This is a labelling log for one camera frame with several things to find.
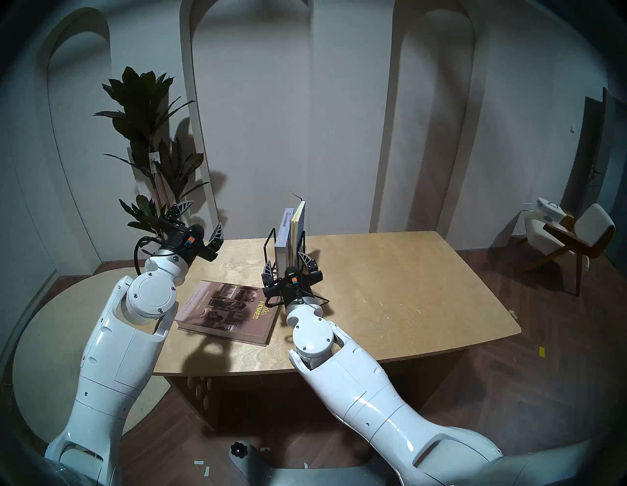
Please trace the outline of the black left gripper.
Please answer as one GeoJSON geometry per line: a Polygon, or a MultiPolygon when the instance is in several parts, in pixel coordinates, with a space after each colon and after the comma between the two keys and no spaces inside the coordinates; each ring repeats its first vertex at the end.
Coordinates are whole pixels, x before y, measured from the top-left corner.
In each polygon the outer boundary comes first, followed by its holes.
{"type": "Polygon", "coordinates": [[[165,241],[160,245],[156,256],[177,257],[189,267],[198,256],[207,262],[213,262],[217,258],[219,248],[224,243],[222,222],[215,226],[208,243],[205,243],[205,230],[200,224],[185,226],[182,223],[182,216],[193,203],[193,201],[176,203],[169,209],[169,218],[159,217],[159,226],[164,233],[165,241]]]}

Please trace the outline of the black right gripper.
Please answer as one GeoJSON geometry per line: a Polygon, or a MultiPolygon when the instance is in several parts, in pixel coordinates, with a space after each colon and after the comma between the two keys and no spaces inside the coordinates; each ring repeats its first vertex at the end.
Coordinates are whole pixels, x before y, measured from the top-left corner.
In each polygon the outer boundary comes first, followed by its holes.
{"type": "Polygon", "coordinates": [[[267,302],[278,298],[280,302],[301,301],[305,297],[318,298],[311,288],[323,280],[323,273],[318,269],[316,260],[299,251],[297,268],[289,267],[284,277],[275,279],[275,263],[265,262],[262,282],[267,302]]]}

